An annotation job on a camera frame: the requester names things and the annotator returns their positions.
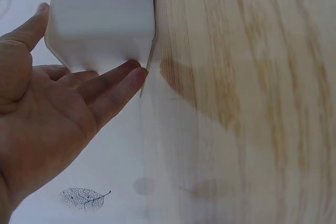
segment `white plastic container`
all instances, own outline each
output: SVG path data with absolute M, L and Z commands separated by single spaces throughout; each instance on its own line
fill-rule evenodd
M 71 71 L 145 66 L 155 35 L 153 0 L 51 0 L 45 41 Z

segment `light wooden panel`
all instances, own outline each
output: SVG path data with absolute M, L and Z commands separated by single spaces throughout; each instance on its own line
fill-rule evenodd
M 156 0 L 153 223 L 336 223 L 336 0 Z

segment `leaf pattern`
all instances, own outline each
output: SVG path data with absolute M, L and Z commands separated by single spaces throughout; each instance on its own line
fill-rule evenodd
M 70 208 L 82 211 L 97 211 L 104 205 L 104 198 L 109 193 L 102 195 L 90 189 L 69 188 L 59 194 L 60 201 Z

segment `fingernail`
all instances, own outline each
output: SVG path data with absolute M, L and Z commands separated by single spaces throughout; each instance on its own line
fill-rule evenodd
M 42 13 L 44 12 L 47 8 L 48 8 L 48 4 L 47 3 L 41 3 L 39 4 L 39 6 L 36 9 L 36 13 Z

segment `hand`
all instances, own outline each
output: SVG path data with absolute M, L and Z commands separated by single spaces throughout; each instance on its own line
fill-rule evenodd
M 148 74 L 136 61 L 101 76 L 32 67 L 30 52 L 44 36 L 48 12 L 41 4 L 0 37 L 0 195 L 11 211 L 69 166 Z

